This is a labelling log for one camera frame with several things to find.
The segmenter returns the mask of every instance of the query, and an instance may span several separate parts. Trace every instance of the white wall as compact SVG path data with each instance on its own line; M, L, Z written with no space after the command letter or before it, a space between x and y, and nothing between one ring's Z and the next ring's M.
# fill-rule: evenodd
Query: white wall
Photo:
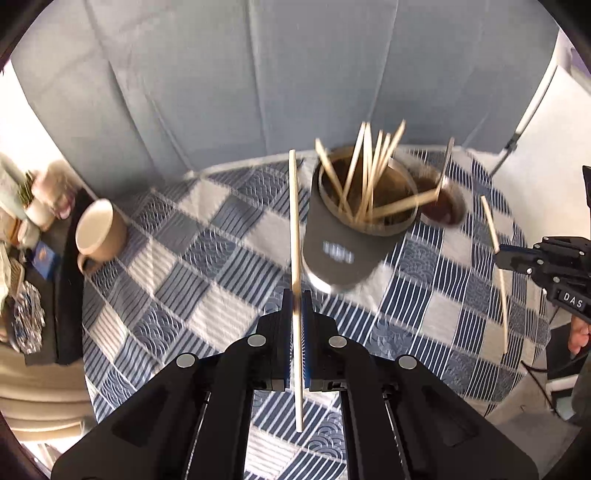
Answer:
M544 235L590 237L583 165L591 166L591 96L559 66L495 175L530 245Z
M29 106L10 61L0 74L0 153L21 171L43 171L52 164L85 185Z

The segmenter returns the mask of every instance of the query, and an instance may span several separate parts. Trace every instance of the blue and white tablecloth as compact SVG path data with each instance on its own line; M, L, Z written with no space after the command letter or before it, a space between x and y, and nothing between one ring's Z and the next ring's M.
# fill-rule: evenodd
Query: blue and white tablecloth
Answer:
M411 153L441 168L439 150ZM123 253L88 279L84 363L99 421L182 352L223 352L280 306L290 285L287 155L220 171L118 202L129 216ZM300 156L300 219L306 222L317 157ZM548 337L545 298L526 277L505 274L509 352L492 247L479 196L493 208L501 243L524 245L503 195L471 155L456 149L449 176L468 211L459 229L417 223L354 291L313 292L339 332L386 358L411 353L482 414L523 379ZM257 392L245 478L332 480L346 472L335 394L307 393L305 431L294 400Z

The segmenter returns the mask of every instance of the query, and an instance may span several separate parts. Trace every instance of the metal screw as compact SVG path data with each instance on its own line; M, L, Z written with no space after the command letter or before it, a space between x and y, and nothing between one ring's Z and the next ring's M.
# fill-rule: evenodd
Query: metal screw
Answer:
M334 348L343 348L347 345L347 339L340 335L334 335L329 338L329 345Z
M183 353L177 357L177 367L189 368L195 363L195 356L192 353Z
M267 342L267 339L263 335L258 333L248 337L248 344L250 346L263 346Z
M405 370L412 370L417 366L417 361L413 356L404 355L398 359L398 364Z

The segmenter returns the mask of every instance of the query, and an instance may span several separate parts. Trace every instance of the wooden stick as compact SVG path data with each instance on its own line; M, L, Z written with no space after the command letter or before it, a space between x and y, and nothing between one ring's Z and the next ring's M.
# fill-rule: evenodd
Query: wooden stick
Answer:
M388 166L388 160L390 159L390 157L394 153L394 150L396 150L396 147L398 146L398 143L400 142L402 135L404 135L405 129L406 129L406 121L402 120L402 122L400 122L400 126L398 127L398 130L396 130L396 133L394 134L394 136L392 137L392 140L390 141L390 145L388 146L386 153L382 157L382 164L380 165L380 169L378 170L378 180L384 174L384 170L386 170L386 167Z
M488 229L491 232L491 239L492 239L492 246L497 253L500 249L499 247L499 238L496 234L495 224L492 220L492 213L491 208L488 205L488 201L484 195L480 196L480 201L482 202L482 208L484 209L484 215L486 217L486 223L488 224ZM503 315L503 334L504 334L504 352L507 353L509 351L509 327L508 327L508 314L507 314L507 293L505 287L505 277L503 276L503 271L499 268L499 286L501 289L501 310Z
M435 202L439 196L437 189L428 190L426 192L412 195L402 200L397 200L383 207L374 209L371 216L368 215L370 220L377 220L378 218L387 217L388 215L394 215L395 213L404 212L416 206L426 205L427 203Z
M353 149L353 156L351 156L351 163L349 164L349 171L347 172L347 180L345 181L345 188L343 189L343 197L345 200L349 195L349 189L351 188L351 182L353 181L353 174L355 173L355 167L359 160L359 152L361 152L361 145L363 143L363 137L365 135L365 122L361 123L359 133L357 134L357 141L355 142L355 148ZM339 202L339 210L343 209L343 201Z
M353 213L351 212L351 207L349 206L349 202L343 195L343 187L340 185L339 178L336 176L335 170L330 162L328 156L326 155L326 150L322 146L322 142L320 139L316 139L316 153L318 153L318 157L322 162L322 166L324 167L324 171L329 176L329 180L332 183L337 195L340 197L340 201L343 203L343 207L345 208L345 214L349 218L349 220L353 219Z
M447 170L447 165L449 161L452 159L452 151L454 143L456 139L451 137L447 142L447 148L445 149L445 160L443 162L443 169L441 171L441 175L439 176L439 181L437 182L437 198L439 198L439 192L441 191L441 187L443 186L443 179L445 178L445 171Z
M384 132L382 130L380 130L378 133L378 141L375 146L374 159L371 161L371 170L368 176L368 189L366 190L365 195L361 197L361 204L359 205L359 210L357 210L357 214L355 215L356 222L359 222L361 218L365 218L365 213L368 210L369 203L374 196L374 188L377 184L377 180L379 180L376 177L376 171L379 168L379 160L381 159L380 153L383 134Z
M296 151L290 150L290 234L291 234L291 317L294 342L295 430L304 431L304 372L301 335L301 257L300 257L300 205L298 201Z
M380 130L378 132L378 140L375 144L375 152L374 152L374 161L372 162L372 173L371 173L371 195L369 196L369 207L368 210L371 212L374 209L374 188L377 185L377 181L374 180L376 177L376 170L379 166L379 160L382 157L382 137L384 136L384 131Z
M365 124L365 136L363 138L363 185L361 190L361 202L359 204L359 208L357 209L357 215L355 216L355 221L359 221L359 217L362 214L361 207L363 203L363 199L367 195L368 187L369 187L369 169L372 157L372 140L371 140L371 126L369 122Z

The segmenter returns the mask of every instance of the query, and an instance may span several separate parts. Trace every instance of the gray curtain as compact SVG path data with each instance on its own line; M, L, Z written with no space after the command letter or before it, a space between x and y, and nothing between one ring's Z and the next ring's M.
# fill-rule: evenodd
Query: gray curtain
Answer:
M557 35L537 0L55 0L14 51L24 92L97 193L354 142L498 152Z

